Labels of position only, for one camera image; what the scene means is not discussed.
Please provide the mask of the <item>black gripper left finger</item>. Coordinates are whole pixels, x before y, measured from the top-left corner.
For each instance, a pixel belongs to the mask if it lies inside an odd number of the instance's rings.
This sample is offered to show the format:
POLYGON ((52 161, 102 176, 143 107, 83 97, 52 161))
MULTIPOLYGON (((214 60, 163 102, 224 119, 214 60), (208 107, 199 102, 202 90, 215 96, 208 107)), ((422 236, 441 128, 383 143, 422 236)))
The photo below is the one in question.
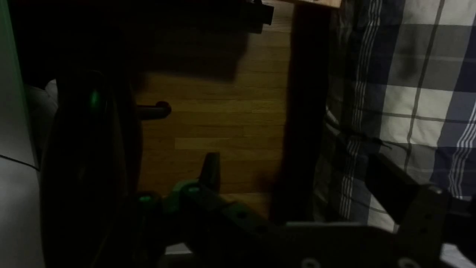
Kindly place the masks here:
POLYGON ((220 155, 208 152, 195 180, 169 195, 169 234, 190 249, 186 268, 278 268, 260 238, 269 225, 247 206, 220 195, 220 155))

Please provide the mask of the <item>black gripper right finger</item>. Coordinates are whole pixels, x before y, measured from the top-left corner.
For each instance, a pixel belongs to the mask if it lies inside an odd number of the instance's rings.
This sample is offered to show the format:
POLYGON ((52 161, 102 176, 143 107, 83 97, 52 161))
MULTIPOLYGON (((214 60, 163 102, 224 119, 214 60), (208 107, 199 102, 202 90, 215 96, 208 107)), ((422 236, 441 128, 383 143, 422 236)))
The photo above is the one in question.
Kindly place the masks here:
POLYGON ((398 262, 437 268, 449 197, 431 185, 416 183, 382 155, 369 160, 366 186, 398 225, 398 262))

